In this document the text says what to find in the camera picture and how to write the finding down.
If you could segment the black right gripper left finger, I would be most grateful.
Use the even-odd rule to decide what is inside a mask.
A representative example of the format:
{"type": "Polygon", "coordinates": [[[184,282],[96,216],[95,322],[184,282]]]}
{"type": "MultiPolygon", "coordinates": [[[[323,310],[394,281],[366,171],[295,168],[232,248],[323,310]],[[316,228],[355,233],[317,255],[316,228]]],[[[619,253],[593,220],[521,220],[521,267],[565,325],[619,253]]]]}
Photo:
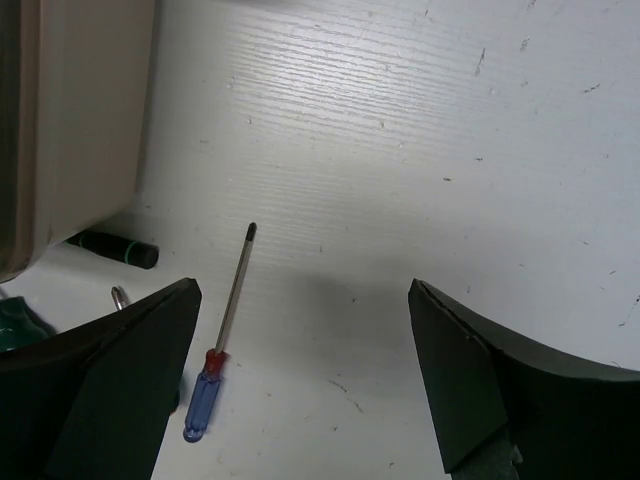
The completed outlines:
{"type": "Polygon", "coordinates": [[[197,281],[183,278],[2,353],[2,478],[150,478],[201,299],[197,281]]]}

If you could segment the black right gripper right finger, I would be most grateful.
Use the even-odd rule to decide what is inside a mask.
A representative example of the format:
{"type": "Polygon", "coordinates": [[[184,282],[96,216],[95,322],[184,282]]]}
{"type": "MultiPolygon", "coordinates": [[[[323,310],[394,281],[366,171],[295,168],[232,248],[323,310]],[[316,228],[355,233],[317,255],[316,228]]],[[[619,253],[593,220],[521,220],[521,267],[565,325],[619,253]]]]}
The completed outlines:
{"type": "Polygon", "coordinates": [[[639,375],[534,341],[414,280],[408,303],[454,479],[635,479],[639,375]]]}

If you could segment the green flathead stubby screwdriver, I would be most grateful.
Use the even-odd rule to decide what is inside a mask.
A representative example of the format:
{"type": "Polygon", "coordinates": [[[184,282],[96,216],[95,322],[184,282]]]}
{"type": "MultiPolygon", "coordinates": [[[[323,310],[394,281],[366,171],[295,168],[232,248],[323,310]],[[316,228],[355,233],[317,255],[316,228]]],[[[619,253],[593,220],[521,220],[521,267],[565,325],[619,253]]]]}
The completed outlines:
{"type": "Polygon", "coordinates": [[[0,352],[33,345],[56,335],[56,330],[33,311],[21,296],[0,303],[0,352]]]}

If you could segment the blue red clear screwdriver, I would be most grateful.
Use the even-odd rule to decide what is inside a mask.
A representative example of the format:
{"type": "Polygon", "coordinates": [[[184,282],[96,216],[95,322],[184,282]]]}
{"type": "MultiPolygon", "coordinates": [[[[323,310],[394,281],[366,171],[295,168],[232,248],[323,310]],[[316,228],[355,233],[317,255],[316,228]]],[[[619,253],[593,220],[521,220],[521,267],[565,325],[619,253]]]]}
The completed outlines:
{"type": "Polygon", "coordinates": [[[214,412],[222,385],[223,370],[229,358],[226,343],[240,300],[257,229],[256,222],[251,222],[247,228],[216,344],[206,352],[203,368],[196,377],[183,429],[183,438],[188,443],[196,443],[202,439],[214,412]]]}

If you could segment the black green precision screwdriver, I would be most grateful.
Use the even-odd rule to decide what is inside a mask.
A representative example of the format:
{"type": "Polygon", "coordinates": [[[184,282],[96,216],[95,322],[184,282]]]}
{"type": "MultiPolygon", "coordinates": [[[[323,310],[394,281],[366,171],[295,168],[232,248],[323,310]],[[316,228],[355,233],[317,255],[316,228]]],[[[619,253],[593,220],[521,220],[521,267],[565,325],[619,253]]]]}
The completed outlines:
{"type": "Polygon", "coordinates": [[[154,268],[159,260],[157,246],[104,232],[85,230],[68,238],[66,243],[145,270],[154,268]]]}

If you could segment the beige plastic toolbox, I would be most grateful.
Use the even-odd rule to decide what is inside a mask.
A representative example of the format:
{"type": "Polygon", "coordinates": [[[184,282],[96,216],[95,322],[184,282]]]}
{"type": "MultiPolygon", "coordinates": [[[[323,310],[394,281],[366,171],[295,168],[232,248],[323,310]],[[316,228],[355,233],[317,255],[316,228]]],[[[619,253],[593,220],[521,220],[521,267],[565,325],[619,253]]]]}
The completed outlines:
{"type": "Polygon", "coordinates": [[[152,1],[1,5],[1,278],[133,198],[152,1]]]}

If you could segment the green orange-capped phillips stubby screwdriver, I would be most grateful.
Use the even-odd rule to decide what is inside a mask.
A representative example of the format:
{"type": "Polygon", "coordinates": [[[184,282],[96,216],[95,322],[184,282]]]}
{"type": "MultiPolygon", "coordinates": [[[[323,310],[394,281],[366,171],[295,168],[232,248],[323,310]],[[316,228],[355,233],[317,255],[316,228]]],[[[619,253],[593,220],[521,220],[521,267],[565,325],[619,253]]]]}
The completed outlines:
{"type": "Polygon", "coordinates": [[[122,311],[130,305],[127,294],[120,286],[113,286],[111,288],[111,298],[117,311],[122,311]]]}

